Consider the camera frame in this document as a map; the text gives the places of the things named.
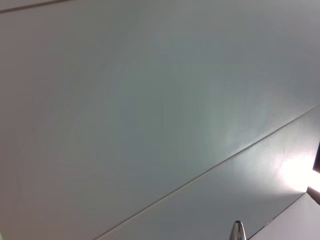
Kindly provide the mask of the silver white pen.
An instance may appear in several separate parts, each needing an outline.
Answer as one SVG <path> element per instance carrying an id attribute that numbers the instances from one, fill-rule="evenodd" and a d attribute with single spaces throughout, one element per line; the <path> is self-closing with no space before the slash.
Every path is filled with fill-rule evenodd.
<path id="1" fill-rule="evenodd" d="M 232 226 L 229 240 L 247 240 L 243 223 L 236 220 Z"/>

